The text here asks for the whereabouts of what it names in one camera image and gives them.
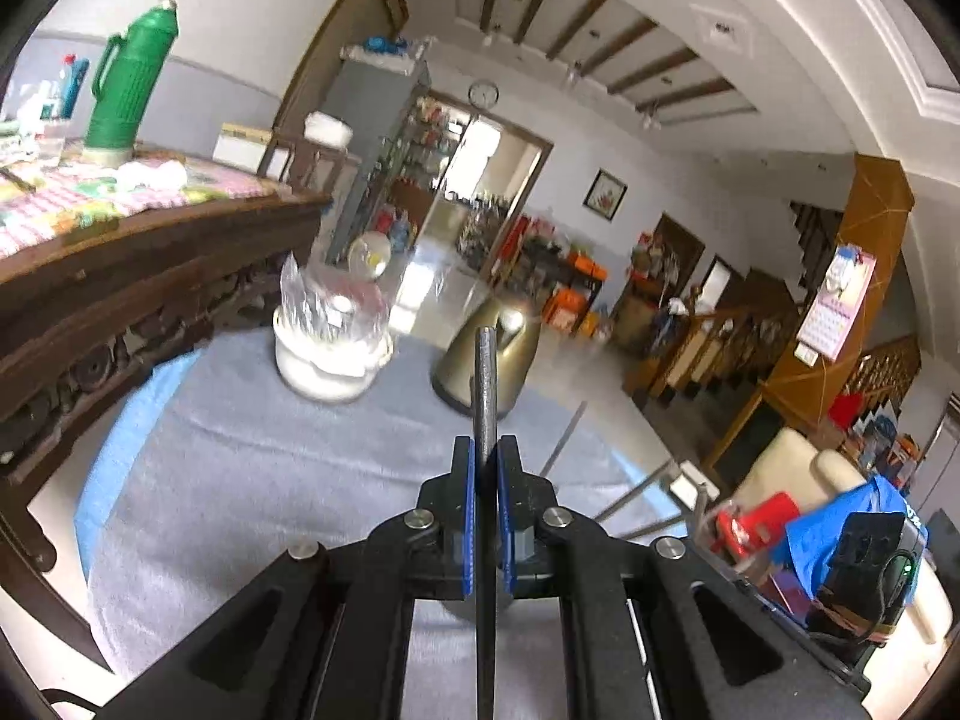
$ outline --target carved wooden table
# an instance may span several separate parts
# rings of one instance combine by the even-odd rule
[[[0,258],[0,586],[92,661],[106,667],[85,619],[43,576],[56,550],[27,505],[154,365],[277,293],[283,259],[305,259],[329,203],[264,189],[114,218]]]

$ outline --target clock face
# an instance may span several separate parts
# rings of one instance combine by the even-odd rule
[[[470,104],[488,111],[500,99],[500,90],[491,81],[474,81],[467,93],[467,98]]]

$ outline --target green thermos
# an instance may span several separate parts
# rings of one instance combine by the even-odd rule
[[[85,158],[109,167],[130,160],[136,130],[178,34],[176,3],[161,0],[127,28],[126,37],[110,35],[90,84],[96,104],[83,141]]]

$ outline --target floral tablecloth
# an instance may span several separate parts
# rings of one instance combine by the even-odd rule
[[[137,158],[150,167],[166,159],[149,153]],[[271,181],[261,181],[240,170],[192,158],[181,162],[187,172],[184,189],[140,187],[133,191],[117,191],[116,171],[96,165],[71,161],[52,169],[29,163],[12,165],[16,176],[37,190],[26,193],[0,176],[0,258],[98,221],[129,217],[150,208],[258,197],[274,190]]]

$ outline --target calendar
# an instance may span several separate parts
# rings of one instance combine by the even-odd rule
[[[859,247],[838,247],[797,340],[833,362],[850,334],[874,275],[877,258]]]

